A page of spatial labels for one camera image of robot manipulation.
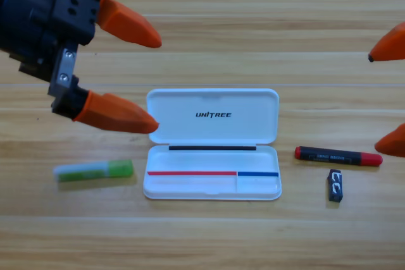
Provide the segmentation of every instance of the open white case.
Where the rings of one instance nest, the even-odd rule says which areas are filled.
[[[158,89],[147,109],[144,193],[151,199],[273,200],[282,194],[279,98],[270,89]]]

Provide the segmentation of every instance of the blue stripe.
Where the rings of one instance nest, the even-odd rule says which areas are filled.
[[[238,172],[238,176],[272,176],[278,177],[277,172]]]

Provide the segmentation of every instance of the red stripe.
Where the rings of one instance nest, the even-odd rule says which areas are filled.
[[[236,176],[236,172],[234,171],[151,171],[148,172],[148,175],[164,175],[164,176],[168,176],[168,175],[232,175],[232,176]]]

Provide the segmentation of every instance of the glue stick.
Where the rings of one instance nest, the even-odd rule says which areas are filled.
[[[124,161],[105,161],[88,164],[66,164],[54,168],[55,180],[58,182],[93,180],[108,177],[130,177],[134,167],[130,159]]]

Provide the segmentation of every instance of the orange fingertip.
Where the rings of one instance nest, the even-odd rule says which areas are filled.
[[[159,124],[140,106],[113,94],[89,91],[80,114],[73,120],[102,130],[149,134]]]
[[[115,0],[101,0],[97,24],[106,32],[145,47],[161,47],[159,33],[142,15]]]
[[[377,142],[375,150],[386,155],[405,157],[405,124]]]
[[[382,37],[368,55],[370,62],[405,59],[405,22]]]

